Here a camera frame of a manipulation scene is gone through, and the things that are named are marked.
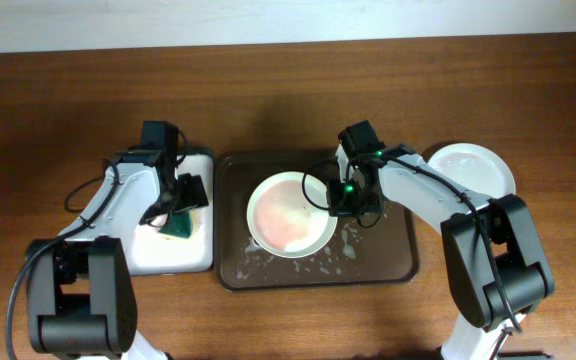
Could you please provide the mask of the green yellow sponge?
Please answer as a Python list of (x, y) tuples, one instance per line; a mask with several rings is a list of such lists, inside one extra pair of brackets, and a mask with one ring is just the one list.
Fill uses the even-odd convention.
[(197, 225), (191, 212), (173, 213), (168, 216), (159, 233), (168, 239), (189, 239)]

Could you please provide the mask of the cream plate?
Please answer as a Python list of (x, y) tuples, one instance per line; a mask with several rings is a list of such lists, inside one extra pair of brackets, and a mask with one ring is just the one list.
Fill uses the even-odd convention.
[(323, 208), (326, 201), (327, 189), (319, 179), (296, 171), (274, 174), (248, 200), (248, 229), (275, 256), (312, 255), (327, 245), (337, 227), (337, 219)]

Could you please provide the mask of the pale green plate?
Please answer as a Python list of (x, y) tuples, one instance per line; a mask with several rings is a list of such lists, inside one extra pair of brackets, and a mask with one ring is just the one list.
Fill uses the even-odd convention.
[(501, 198), (516, 193), (514, 176), (493, 151), (476, 144), (455, 143), (436, 151), (428, 164), (460, 185)]

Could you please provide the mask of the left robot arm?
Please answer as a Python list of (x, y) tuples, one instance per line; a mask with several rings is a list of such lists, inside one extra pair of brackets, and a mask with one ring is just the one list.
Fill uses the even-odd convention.
[(166, 121), (146, 121), (138, 144), (105, 160), (102, 183), (56, 237), (34, 240), (7, 305), (12, 336), (18, 292), (26, 290), (29, 342), (59, 359), (166, 359), (137, 329), (138, 308), (127, 255), (140, 225), (208, 206), (198, 175), (178, 174), (188, 140)]

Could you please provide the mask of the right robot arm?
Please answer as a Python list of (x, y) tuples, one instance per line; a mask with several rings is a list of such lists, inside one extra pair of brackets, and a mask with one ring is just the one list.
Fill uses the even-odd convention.
[(362, 121), (338, 135), (339, 177), (327, 185), (327, 212), (361, 219), (402, 205), (442, 237), (459, 315), (439, 349), (443, 359), (502, 359), (521, 321), (555, 290), (555, 279), (526, 203), (494, 198), (432, 169), (412, 148), (387, 147)]

